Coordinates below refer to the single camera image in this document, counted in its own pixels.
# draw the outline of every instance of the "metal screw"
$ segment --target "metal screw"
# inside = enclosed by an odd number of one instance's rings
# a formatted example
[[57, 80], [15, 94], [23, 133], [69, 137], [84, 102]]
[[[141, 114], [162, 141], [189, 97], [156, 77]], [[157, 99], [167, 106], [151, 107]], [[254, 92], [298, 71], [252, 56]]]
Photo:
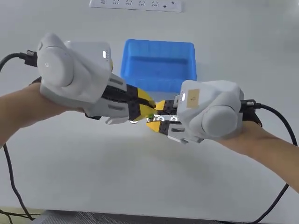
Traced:
[[159, 117], [157, 118], [157, 120], [159, 120], [159, 121], [165, 121], [164, 117], [162, 117], [162, 116], [159, 116]]
[[178, 118], [175, 117], [175, 116], [172, 116], [172, 117], [170, 118], [170, 120], [171, 120], [171, 121], [178, 121]]

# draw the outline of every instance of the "label sticker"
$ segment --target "label sticker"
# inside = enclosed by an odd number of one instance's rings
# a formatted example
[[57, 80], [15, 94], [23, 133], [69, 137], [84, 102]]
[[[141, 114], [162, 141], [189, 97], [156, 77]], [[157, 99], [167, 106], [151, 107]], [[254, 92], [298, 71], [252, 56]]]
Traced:
[[189, 90], [187, 97], [187, 108], [195, 108], [199, 106], [199, 89]]

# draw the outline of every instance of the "white cylindrical knob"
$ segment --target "white cylindrical knob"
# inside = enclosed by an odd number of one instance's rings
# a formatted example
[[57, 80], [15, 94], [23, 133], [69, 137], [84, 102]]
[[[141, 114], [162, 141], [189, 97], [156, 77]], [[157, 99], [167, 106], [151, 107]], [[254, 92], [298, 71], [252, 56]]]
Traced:
[[71, 84], [74, 78], [73, 58], [59, 47], [47, 47], [42, 51], [37, 67], [44, 81], [56, 87]]
[[202, 118], [202, 129], [209, 136], [219, 138], [237, 128], [238, 116], [229, 106], [212, 106]]

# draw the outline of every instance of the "small yellow object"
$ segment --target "small yellow object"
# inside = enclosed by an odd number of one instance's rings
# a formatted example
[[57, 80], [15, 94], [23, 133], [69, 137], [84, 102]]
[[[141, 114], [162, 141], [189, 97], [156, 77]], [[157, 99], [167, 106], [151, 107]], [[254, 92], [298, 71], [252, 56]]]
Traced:
[[164, 109], [164, 104], [165, 104], [165, 100], [162, 100], [159, 103], [157, 103], [156, 104], [156, 110], [157, 111], [162, 111]]
[[159, 132], [161, 121], [153, 121], [153, 122], [147, 122], [146, 126], [149, 127], [154, 132]]
[[156, 105], [153, 98], [150, 97], [143, 89], [140, 89], [140, 88], [137, 88], [137, 89], [138, 89], [138, 97], [139, 98], [147, 100], [151, 106]]
[[142, 120], [144, 118], [149, 117], [152, 114], [156, 114], [157, 111], [149, 106], [143, 105], [143, 104], [139, 104], [140, 107], [140, 116], [137, 117], [134, 121], [139, 121]]

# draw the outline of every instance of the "gray floor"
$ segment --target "gray floor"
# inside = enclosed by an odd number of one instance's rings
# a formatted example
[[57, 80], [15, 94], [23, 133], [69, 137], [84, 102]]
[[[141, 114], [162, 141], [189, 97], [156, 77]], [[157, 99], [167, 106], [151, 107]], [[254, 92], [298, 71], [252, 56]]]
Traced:
[[46, 211], [33, 224], [221, 224], [217, 221], [111, 215], [90, 212]]

